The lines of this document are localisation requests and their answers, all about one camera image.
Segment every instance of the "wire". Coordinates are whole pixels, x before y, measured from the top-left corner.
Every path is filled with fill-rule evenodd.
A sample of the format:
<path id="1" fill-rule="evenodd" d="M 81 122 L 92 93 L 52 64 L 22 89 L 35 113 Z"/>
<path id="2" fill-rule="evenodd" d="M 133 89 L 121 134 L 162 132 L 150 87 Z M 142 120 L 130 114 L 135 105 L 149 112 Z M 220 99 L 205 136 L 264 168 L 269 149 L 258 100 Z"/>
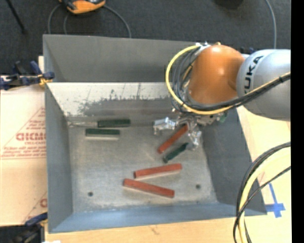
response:
<path id="1" fill-rule="evenodd" d="M 237 99 L 233 99 L 224 103 L 219 103 L 219 104 L 215 104 L 212 106 L 194 106 L 194 105 L 190 105 L 187 102 L 184 102 L 180 92 L 178 91 L 178 87 L 175 84 L 172 84 L 173 88 L 170 85 L 170 81 L 169 81 L 169 75 L 170 75 L 170 71 L 172 70 L 172 66 L 175 63 L 175 61 L 181 57 L 182 55 L 184 55 L 185 53 L 190 52 L 191 50 L 196 50 L 201 48 L 201 46 L 190 46 L 188 48 L 185 48 L 183 50 L 181 50 L 180 52 L 178 52 L 170 61 L 170 63 L 168 64 L 168 67 L 166 69 L 166 73 L 165 73 L 165 82 L 167 85 L 167 88 L 171 94 L 171 96 L 175 99 L 175 101 L 177 101 L 177 103 L 180 105 L 180 107 L 185 108 L 188 112 L 192 112 L 195 114 L 200 114 L 200 115 L 212 115 L 212 114 L 217 114 L 220 112 L 224 112 L 227 111 L 231 108 L 234 107 L 238 107 L 241 106 L 247 102 L 249 102 L 250 100 L 253 100 L 254 98 L 260 96 L 261 94 L 263 94 L 264 92 L 268 91 L 269 89 L 277 86 L 278 84 L 289 80 L 291 78 L 291 73 L 288 72 L 282 76 L 279 76 L 273 80 L 271 80 L 270 82 L 267 82 L 265 84 L 263 84 L 262 86 L 257 87 L 256 89 L 252 90 L 251 92 L 245 94 L 244 96 L 237 98 Z M 180 71 L 178 70 L 178 68 L 175 68 L 175 73 L 173 74 L 173 82 L 175 81 L 175 77 L 178 75 L 178 73 L 176 73 L 176 71 Z"/>
<path id="2" fill-rule="evenodd" d="M 290 142 L 279 145 L 275 147 L 274 149 L 271 149 L 267 152 L 265 152 L 263 155 L 259 157 L 251 166 L 249 171 L 245 175 L 245 179 L 242 182 L 241 189 L 240 191 L 242 192 L 240 197 L 238 197 L 237 200 L 237 206 L 238 210 L 243 207 L 245 202 L 247 201 L 249 191 L 252 187 L 252 184 L 254 181 L 257 179 L 258 175 L 262 173 L 272 162 L 280 160 L 283 157 L 286 157 L 286 155 L 274 155 L 272 158 L 269 158 L 271 155 L 273 155 L 275 152 L 285 148 L 285 147 L 290 147 L 291 144 Z M 244 213 L 241 214 L 240 220 L 239 220 L 239 232 L 240 232 L 240 237 L 242 243 L 249 242 L 247 239 L 247 231 L 244 223 Z"/>
<path id="3" fill-rule="evenodd" d="M 106 8 L 106 9 L 110 10 L 112 13 L 114 13 L 115 15 L 117 15 L 123 21 L 123 23 L 125 24 L 125 26 L 127 28 L 127 31 L 128 31 L 128 37 L 131 38 L 132 37 L 131 29 L 128 26 L 128 24 L 125 21 L 125 19 L 118 12 L 116 12 L 114 9 L 110 8 L 109 6 L 104 5 L 103 8 Z"/>
<path id="4" fill-rule="evenodd" d="M 240 210 L 237 213 L 237 218 L 234 222 L 234 226 L 233 226 L 233 237 L 234 237 L 234 241 L 235 243 L 237 243 L 237 238 L 236 238 L 236 230 L 238 227 L 238 223 L 240 221 L 240 218 L 242 216 L 242 214 L 244 213 L 245 209 L 247 208 L 247 206 L 249 205 L 249 203 L 251 202 L 251 200 L 263 189 L 265 188 L 268 184 L 270 184 L 271 182 L 273 182 L 274 180 L 276 180 L 277 178 L 281 177 L 282 175 L 284 175 L 285 173 L 287 173 L 288 171 L 291 170 L 291 166 L 289 166 L 288 168 L 284 169 L 283 171 L 281 171 L 280 173 L 278 173 L 277 175 L 275 175 L 272 179 L 268 180 L 267 182 L 265 182 L 264 184 L 262 184 L 260 187 L 258 187 L 252 195 L 250 195 L 250 197 L 245 201 L 244 205 L 240 208 Z"/>
<path id="5" fill-rule="evenodd" d="M 270 13 L 272 15 L 272 19 L 273 19 L 273 24 L 274 24 L 274 49 L 277 46 L 277 26 L 276 26 L 276 18 L 275 18 L 275 14 L 274 14 L 274 10 L 272 8 L 272 6 L 270 5 L 268 0 L 265 0 L 266 4 L 269 7 Z"/>
<path id="6" fill-rule="evenodd" d="M 123 21 L 123 23 L 125 24 L 125 26 L 127 28 L 128 37 L 131 38 L 132 37 L 131 29 L 130 29 L 129 25 L 127 24 L 127 22 L 125 21 L 125 19 L 118 12 L 116 12 L 111 7 L 108 7 L 107 5 L 104 5 L 102 8 L 108 9 L 109 11 L 111 11 L 112 13 L 114 13 L 115 15 L 117 15 Z M 66 30 L 66 23 L 67 23 L 69 15 L 70 15 L 70 13 L 68 12 L 68 14 L 65 16 L 64 21 L 63 21 L 63 31 L 64 31 L 64 34 L 68 34 L 67 30 Z"/>
<path id="7" fill-rule="evenodd" d="M 47 32 L 51 34 L 51 21 L 52 21 L 52 16 L 55 13 L 55 11 L 61 6 L 62 4 L 58 4 L 56 7 L 53 8 L 53 10 L 50 12 L 49 19 L 47 21 Z"/>

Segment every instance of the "blue tape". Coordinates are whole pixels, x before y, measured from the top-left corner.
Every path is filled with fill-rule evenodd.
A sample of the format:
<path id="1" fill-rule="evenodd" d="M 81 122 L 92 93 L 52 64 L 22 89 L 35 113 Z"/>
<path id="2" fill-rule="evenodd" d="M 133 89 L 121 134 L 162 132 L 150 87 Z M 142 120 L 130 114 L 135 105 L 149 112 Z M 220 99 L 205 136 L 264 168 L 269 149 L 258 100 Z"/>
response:
<path id="1" fill-rule="evenodd" d="M 276 218 L 282 217 L 281 211 L 285 211 L 285 207 L 283 203 L 278 203 L 276 199 L 276 195 L 274 192 L 273 185 L 269 184 L 270 192 L 272 193 L 274 203 L 270 205 L 265 205 L 267 212 L 274 212 Z"/>

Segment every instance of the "clamp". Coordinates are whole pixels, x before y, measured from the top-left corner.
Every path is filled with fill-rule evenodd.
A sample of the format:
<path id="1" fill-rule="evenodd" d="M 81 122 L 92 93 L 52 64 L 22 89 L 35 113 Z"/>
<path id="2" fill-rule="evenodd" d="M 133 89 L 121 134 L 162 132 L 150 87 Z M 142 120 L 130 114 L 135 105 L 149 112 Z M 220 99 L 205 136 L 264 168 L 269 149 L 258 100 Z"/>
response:
<path id="1" fill-rule="evenodd" d="M 22 73 L 25 73 L 26 71 L 20 61 L 17 61 L 12 69 L 11 75 L 6 76 L 5 78 L 0 77 L 0 90 L 9 90 L 35 84 L 39 84 L 41 87 L 44 87 L 46 83 L 52 82 L 55 77 L 53 72 L 42 73 L 40 67 L 35 61 L 30 62 L 30 68 L 32 75 L 22 75 Z"/>

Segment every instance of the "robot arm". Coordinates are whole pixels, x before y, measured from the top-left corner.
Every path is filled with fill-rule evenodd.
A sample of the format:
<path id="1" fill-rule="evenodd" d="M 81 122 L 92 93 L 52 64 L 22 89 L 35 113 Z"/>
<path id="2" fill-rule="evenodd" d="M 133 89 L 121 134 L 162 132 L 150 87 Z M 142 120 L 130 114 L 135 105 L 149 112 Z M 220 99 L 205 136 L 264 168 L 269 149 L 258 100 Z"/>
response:
<path id="1" fill-rule="evenodd" d="M 221 44 L 184 49 L 166 70 L 178 118 L 155 121 L 155 133 L 175 129 L 184 121 L 196 147 L 198 126 L 221 121 L 228 110 L 241 105 L 257 115 L 290 120 L 290 55 L 290 50 L 243 55 Z"/>

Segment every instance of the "kuka logo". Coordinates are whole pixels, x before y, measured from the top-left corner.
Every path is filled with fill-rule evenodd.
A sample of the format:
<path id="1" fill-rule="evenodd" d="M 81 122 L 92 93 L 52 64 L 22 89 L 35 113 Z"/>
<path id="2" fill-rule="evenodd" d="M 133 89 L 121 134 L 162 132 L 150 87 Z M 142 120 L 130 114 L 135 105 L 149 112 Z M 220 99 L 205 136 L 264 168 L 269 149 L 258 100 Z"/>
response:
<path id="1" fill-rule="evenodd" d="M 256 68 L 259 60 L 262 58 L 263 56 L 259 56 L 256 57 L 252 63 L 249 66 L 249 71 L 246 72 L 246 76 L 245 76 L 245 84 L 244 84 L 244 93 L 248 93 L 250 91 L 250 87 L 251 87 L 251 79 L 252 79 L 252 75 L 253 75 L 253 70 Z"/>
<path id="2" fill-rule="evenodd" d="M 29 141 L 29 140 L 46 140 L 46 133 L 17 133 L 16 134 L 16 140 L 18 141 Z"/>

